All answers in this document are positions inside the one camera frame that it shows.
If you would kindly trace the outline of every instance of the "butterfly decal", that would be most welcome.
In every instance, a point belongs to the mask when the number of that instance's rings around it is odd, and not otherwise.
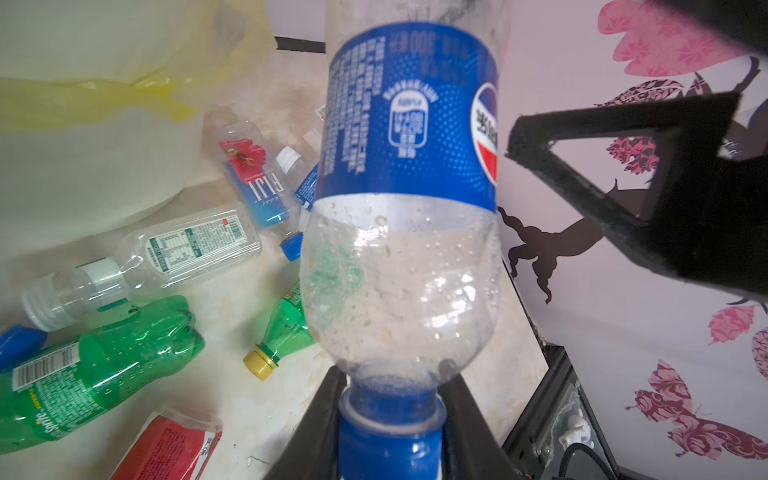
[[[697,417],[688,385],[665,361],[659,360],[648,383],[654,391],[637,390],[637,404],[625,409],[638,409],[654,422],[672,421],[675,428],[669,432],[669,438],[683,449],[676,456],[690,452],[717,460],[725,450],[741,458],[768,458],[768,443],[763,440],[734,427]]]

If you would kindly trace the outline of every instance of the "black cable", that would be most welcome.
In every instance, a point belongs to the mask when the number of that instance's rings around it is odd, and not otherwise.
[[[598,457],[598,454],[595,453],[594,450],[590,449],[583,443],[571,443],[571,446],[565,450],[563,459],[560,461],[560,472],[558,473],[558,477],[565,477],[565,472],[568,471],[568,463],[571,462],[571,458],[573,458],[576,451],[579,450],[589,455],[589,458],[598,464],[598,467],[600,467],[600,470],[603,471],[608,480],[617,480],[616,475],[614,475],[613,471],[610,467],[608,467],[608,465],[605,465],[605,462],[603,462],[602,458]]]

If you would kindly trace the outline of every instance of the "yellow bottle cap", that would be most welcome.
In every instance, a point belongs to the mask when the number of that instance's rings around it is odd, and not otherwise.
[[[272,371],[277,368],[277,364],[267,356],[258,346],[243,359],[246,367],[262,382],[272,375]]]

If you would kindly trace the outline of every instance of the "blue bottle label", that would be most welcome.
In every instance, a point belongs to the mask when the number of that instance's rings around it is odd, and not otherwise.
[[[479,40],[384,25],[348,41],[329,78],[317,198],[415,194],[495,211],[498,72]]]
[[[285,187],[268,168],[266,151],[247,139],[222,141],[219,146],[227,155],[227,173],[259,226],[267,228],[286,220],[289,214],[280,201]]]
[[[301,206],[312,211],[312,205],[315,204],[315,188],[317,186],[317,165],[306,176],[299,188],[296,189],[296,198],[301,202]]]

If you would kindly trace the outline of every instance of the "barcode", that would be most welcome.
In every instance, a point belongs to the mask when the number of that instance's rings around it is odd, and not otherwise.
[[[232,236],[235,237],[235,240],[239,240],[243,237],[245,237],[245,233],[243,233],[243,228],[240,226],[240,219],[232,216],[228,217],[227,221],[230,223],[230,229],[232,230]]]
[[[16,392],[25,389],[39,379],[53,375],[80,361],[80,343],[72,343],[55,352],[17,366],[13,369],[12,388]]]

